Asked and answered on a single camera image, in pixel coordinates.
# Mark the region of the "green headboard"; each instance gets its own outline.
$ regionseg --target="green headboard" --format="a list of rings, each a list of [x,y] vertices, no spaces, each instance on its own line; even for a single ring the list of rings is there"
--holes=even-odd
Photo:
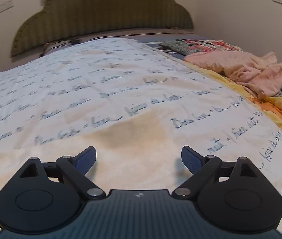
[[[17,31],[11,56],[73,36],[147,27],[192,29],[193,23],[174,0],[46,0]]]

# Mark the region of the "bedsheet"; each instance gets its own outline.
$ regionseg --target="bedsheet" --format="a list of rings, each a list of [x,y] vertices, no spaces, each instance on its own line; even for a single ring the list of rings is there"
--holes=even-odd
[[[96,40],[0,73],[0,189],[30,156],[49,162],[95,146],[87,176],[106,192],[172,191],[191,175],[184,145],[224,161],[247,156],[282,195],[282,131],[243,96],[149,46]]]
[[[221,51],[242,51],[241,48],[232,46],[222,40],[213,39],[176,39],[164,41],[161,44],[162,47],[169,48],[182,55],[190,55],[198,52],[210,52],[213,50]]]

